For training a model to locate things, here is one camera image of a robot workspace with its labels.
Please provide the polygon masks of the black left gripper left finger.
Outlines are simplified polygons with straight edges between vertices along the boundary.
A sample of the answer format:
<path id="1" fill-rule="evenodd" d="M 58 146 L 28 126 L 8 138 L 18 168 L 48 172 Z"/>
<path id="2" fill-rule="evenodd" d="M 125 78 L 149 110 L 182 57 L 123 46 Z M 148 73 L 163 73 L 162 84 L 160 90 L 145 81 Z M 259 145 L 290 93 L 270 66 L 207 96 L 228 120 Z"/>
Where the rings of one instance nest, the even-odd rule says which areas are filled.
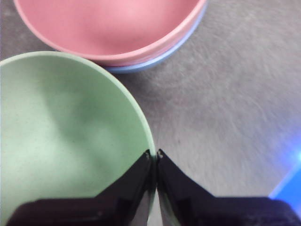
<path id="1" fill-rule="evenodd" d="M 145 151 L 114 183 L 94 197 L 40 199 L 23 203 L 8 226 L 128 226 L 142 200 L 149 210 L 152 157 Z"/>

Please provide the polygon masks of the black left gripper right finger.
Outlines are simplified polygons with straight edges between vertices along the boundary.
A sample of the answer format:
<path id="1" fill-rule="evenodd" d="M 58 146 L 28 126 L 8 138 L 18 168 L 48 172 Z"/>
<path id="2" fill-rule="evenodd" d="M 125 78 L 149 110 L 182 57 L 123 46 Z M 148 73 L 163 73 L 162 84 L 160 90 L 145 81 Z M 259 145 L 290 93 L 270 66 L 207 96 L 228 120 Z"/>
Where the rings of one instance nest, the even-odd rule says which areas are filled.
<path id="1" fill-rule="evenodd" d="M 217 197 L 157 152 L 157 191 L 165 226 L 299 226 L 291 206 L 268 197 Z"/>

